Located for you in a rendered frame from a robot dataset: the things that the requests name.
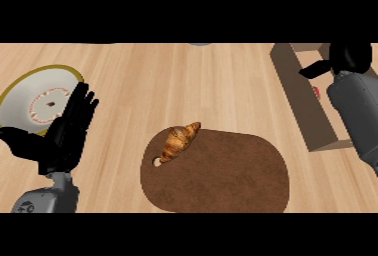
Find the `cardboard box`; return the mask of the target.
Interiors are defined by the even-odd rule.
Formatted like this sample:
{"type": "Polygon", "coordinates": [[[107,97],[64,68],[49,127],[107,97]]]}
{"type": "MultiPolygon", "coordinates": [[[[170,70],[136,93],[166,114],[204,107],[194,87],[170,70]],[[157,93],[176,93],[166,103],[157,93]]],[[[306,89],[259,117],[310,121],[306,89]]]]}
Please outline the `cardboard box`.
{"type": "Polygon", "coordinates": [[[353,147],[350,136],[347,139],[337,136],[310,79],[299,73],[306,67],[300,64],[293,45],[276,43],[271,57],[309,151],[353,147]]]}

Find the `brown croissant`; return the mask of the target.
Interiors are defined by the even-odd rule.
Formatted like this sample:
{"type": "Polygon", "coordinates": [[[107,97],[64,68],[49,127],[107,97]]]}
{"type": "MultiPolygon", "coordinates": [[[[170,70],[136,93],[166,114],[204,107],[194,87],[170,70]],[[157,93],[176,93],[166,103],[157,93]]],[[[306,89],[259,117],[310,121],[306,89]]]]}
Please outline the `brown croissant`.
{"type": "Polygon", "coordinates": [[[178,158],[180,153],[189,148],[201,129],[201,123],[195,122],[182,129],[172,128],[160,156],[160,162],[167,163],[178,158]]]}

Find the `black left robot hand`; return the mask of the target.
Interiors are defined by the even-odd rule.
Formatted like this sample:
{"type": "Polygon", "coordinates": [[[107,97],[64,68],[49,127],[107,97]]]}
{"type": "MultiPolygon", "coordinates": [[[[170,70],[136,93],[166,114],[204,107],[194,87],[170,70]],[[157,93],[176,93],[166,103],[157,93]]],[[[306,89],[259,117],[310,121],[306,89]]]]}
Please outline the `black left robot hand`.
{"type": "Polygon", "coordinates": [[[77,167],[98,104],[89,84],[80,82],[64,114],[55,119],[45,136],[15,127],[0,128],[0,140],[8,144],[12,154],[39,163],[40,175],[70,173],[77,167]]]}

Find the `white plate with yellow rim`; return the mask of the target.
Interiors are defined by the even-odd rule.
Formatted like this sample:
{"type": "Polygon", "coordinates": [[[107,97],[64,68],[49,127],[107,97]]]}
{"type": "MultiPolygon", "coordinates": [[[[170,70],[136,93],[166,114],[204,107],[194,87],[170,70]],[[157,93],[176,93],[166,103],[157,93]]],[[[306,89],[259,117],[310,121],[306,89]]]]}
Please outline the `white plate with yellow rim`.
{"type": "Polygon", "coordinates": [[[67,65],[48,65],[25,73],[0,94],[0,127],[43,136],[83,81],[80,72],[67,65]]]}

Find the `brown wooden cutting board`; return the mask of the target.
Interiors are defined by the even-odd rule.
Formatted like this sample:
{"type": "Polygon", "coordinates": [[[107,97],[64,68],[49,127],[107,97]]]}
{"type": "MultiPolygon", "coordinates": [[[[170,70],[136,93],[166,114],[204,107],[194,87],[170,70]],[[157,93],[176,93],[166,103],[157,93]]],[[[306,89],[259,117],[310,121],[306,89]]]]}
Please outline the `brown wooden cutting board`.
{"type": "Polygon", "coordinates": [[[189,149],[155,165],[169,132],[152,138],[141,166],[149,202],[170,212],[282,212],[290,176],[282,155],[259,136],[203,129],[189,149]]]}

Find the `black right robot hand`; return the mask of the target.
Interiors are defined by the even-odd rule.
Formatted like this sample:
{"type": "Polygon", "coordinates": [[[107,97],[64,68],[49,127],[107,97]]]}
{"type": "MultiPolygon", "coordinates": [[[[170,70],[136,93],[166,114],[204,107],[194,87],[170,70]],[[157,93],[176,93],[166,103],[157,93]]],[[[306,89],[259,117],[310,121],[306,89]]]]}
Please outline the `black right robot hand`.
{"type": "Polygon", "coordinates": [[[364,74],[372,63],[372,46],[368,42],[334,42],[330,44],[328,58],[318,60],[299,73],[313,79],[333,71],[338,75],[343,71],[364,74]]]}

